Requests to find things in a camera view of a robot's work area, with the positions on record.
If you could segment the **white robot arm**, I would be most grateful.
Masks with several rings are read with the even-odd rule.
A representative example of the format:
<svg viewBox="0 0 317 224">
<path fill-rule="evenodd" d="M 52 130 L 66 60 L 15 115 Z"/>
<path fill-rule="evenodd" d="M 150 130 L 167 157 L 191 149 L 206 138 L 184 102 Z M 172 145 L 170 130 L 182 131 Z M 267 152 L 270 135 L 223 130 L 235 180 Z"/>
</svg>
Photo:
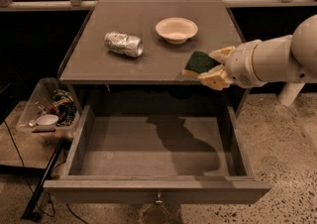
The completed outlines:
<svg viewBox="0 0 317 224">
<path fill-rule="evenodd" d="M 282 82 L 278 100 L 289 106 L 305 84 L 317 82 L 317 16 L 303 21 L 291 35 L 226 47 L 209 56 L 218 64 L 198 75 L 203 85 L 222 90 L 232 84 L 254 88 Z"/>
</svg>

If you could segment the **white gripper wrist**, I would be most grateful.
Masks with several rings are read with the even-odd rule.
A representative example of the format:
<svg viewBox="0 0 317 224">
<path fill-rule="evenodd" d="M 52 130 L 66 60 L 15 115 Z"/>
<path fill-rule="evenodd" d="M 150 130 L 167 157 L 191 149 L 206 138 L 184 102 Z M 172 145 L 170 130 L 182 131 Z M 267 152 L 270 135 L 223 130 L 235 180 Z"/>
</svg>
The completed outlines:
<svg viewBox="0 0 317 224">
<path fill-rule="evenodd" d="M 197 78 L 205 86 L 213 90 L 228 88 L 233 82 L 242 88 L 262 87 L 264 82 L 256 76 L 253 67 L 253 55 L 260 40 L 243 43 L 236 48 L 225 47 L 213 51 L 209 56 L 220 63 L 207 72 L 200 73 Z"/>
</svg>

